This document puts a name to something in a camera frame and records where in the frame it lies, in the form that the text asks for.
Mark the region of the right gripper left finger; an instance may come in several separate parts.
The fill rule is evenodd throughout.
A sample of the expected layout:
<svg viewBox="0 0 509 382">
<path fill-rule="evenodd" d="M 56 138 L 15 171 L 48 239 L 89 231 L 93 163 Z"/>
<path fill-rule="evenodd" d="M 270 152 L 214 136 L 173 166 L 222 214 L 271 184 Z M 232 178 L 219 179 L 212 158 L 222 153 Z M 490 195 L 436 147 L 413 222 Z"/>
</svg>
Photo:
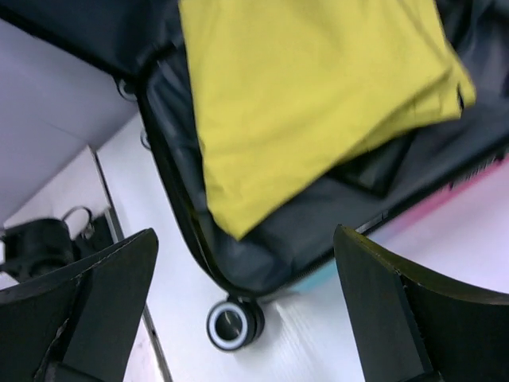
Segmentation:
<svg viewBox="0 0 509 382">
<path fill-rule="evenodd" d="M 1 379 L 123 380 L 157 251 L 147 228 L 2 290 Z"/>
</svg>

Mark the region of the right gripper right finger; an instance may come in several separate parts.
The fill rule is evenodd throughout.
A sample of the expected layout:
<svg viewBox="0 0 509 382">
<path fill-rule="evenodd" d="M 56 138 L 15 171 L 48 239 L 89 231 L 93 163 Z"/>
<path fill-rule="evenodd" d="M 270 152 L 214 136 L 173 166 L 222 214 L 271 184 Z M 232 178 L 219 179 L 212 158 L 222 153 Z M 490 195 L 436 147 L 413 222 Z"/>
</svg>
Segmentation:
<svg viewBox="0 0 509 382">
<path fill-rule="evenodd" d="M 506 381 L 508 296 L 338 226 L 334 252 L 367 381 Z"/>
</svg>

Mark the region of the pink and teal suitcase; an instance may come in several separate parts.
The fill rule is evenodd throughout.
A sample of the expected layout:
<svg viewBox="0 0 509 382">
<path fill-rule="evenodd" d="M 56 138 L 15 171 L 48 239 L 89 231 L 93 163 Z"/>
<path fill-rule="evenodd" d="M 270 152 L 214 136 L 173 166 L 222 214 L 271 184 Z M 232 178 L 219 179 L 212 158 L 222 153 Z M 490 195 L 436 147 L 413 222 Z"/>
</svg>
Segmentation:
<svg viewBox="0 0 509 382">
<path fill-rule="evenodd" d="M 193 258 L 241 309 L 246 346 L 262 332 L 260 303 L 332 259 L 338 224 L 369 233 L 508 152 L 508 4 L 440 1 L 445 34 L 479 89 L 456 122 L 425 127 L 342 165 L 242 240 L 213 221 L 175 1 L 4 1 L 4 21 L 112 75 L 138 102 L 154 161 Z"/>
</svg>

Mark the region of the yellow cloth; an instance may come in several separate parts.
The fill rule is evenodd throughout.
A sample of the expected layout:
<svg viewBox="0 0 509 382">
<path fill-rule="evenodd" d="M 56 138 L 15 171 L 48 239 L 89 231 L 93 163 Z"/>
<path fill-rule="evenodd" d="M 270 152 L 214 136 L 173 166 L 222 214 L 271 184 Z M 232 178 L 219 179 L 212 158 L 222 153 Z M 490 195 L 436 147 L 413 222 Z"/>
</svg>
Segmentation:
<svg viewBox="0 0 509 382">
<path fill-rule="evenodd" d="M 182 1 L 208 209 L 243 238 L 333 166 L 476 100 L 433 1 Z"/>
</svg>

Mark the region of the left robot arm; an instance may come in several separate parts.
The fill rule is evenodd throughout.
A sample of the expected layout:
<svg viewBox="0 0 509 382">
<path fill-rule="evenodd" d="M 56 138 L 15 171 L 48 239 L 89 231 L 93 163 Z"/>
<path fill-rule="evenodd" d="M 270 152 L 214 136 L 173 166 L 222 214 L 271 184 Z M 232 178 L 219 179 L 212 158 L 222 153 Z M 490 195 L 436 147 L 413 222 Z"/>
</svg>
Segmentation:
<svg viewBox="0 0 509 382">
<path fill-rule="evenodd" d="M 31 220 L 1 230 L 1 271 L 22 283 L 75 261 L 68 226 L 56 218 Z"/>
</svg>

